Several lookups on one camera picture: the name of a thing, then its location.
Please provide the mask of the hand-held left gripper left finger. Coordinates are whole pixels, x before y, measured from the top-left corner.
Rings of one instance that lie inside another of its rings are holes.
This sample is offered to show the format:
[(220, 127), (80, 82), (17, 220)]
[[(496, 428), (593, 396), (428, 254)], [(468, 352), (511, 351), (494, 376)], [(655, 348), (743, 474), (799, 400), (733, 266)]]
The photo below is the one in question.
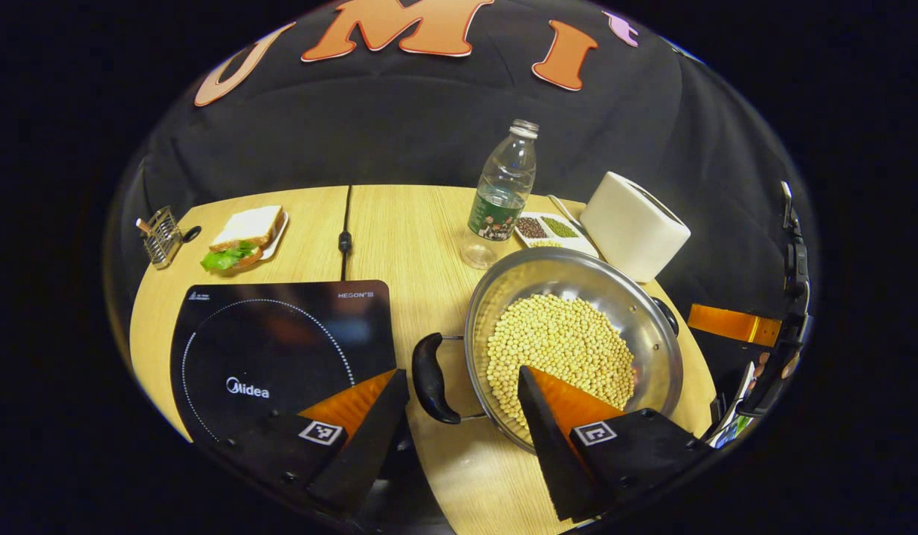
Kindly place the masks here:
[(351, 515), (366, 500), (409, 400), (391, 369), (295, 414), (269, 413), (219, 441), (240, 474), (283, 500)]

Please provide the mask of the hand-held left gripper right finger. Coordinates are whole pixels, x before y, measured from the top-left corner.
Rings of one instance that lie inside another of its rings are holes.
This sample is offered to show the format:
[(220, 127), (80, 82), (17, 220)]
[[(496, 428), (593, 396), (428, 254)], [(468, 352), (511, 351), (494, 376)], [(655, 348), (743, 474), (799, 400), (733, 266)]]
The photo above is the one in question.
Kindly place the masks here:
[(621, 411), (533, 366), (519, 369), (517, 399), (560, 520), (641, 508), (717, 457), (659, 411)]

